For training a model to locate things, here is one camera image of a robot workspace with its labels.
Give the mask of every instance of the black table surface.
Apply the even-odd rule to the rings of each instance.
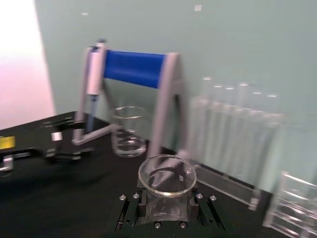
[[[16,134],[19,143],[36,139],[43,145],[48,132],[39,125],[63,119],[73,113],[35,121],[0,131]],[[96,120],[96,127],[106,122]],[[72,145],[72,131],[63,133],[66,149]],[[119,195],[131,196],[136,189],[137,171],[145,154],[121,158],[111,148],[109,135],[82,147],[94,147],[94,154],[76,165],[49,166],[42,158],[14,164],[14,173],[0,178],[0,238],[98,238],[106,233],[114,202]],[[163,153],[173,154],[164,149]],[[264,193],[256,212],[212,188],[198,184],[204,196],[214,194],[220,201],[236,233],[246,238],[283,238],[282,234],[262,226],[270,194]]]

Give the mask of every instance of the mint green wall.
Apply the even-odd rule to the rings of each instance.
[[[194,11],[195,4],[202,5],[201,12]],[[36,5],[58,113],[77,109],[82,52],[106,38],[114,49],[181,52],[190,97],[199,94],[205,75],[247,81],[280,95],[288,123],[314,126],[316,0],[36,0]],[[151,114],[154,90],[110,84],[119,104],[143,106]],[[132,96],[129,100],[125,92]],[[307,115],[310,124],[305,123]],[[98,116],[106,119],[104,103],[99,103]],[[281,169],[310,179],[316,138],[316,130],[307,135],[288,128],[275,143],[262,187],[270,190]],[[170,137],[165,145],[170,147]]]

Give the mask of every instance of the metal screw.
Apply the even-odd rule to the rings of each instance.
[[[133,198],[135,198],[135,199],[136,199],[136,198],[139,198],[139,196],[140,196],[140,195],[139,195],[137,192],[133,194]]]
[[[187,227],[187,225],[186,225],[185,222],[181,222],[181,223],[179,224],[179,226],[180,226],[181,229],[185,229],[185,228]]]
[[[198,199],[201,199],[201,198],[203,198],[203,195],[202,195],[201,193],[198,193],[198,194],[196,195],[196,197],[197,197]]]
[[[155,222],[154,227],[156,229],[159,229],[161,227],[161,224],[159,222]]]
[[[211,200],[211,201],[216,201],[216,200],[217,200],[217,198],[216,198],[216,196],[215,196],[215,195],[211,195],[211,196],[210,196],[210,200]]]
[[[121,195],[120,197],[119,197],[119,199],[121,200],[121,201],[123,201],[123,200],[125,200],[127,197],[125,196],[125,195]]]

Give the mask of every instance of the white wall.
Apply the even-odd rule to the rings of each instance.
[[[33,0],[0,0],[0,129],[55,114]]]

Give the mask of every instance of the yellow label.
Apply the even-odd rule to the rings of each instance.
[[[0,150],[10,149],[15,147],[15,137],[0,137]]]

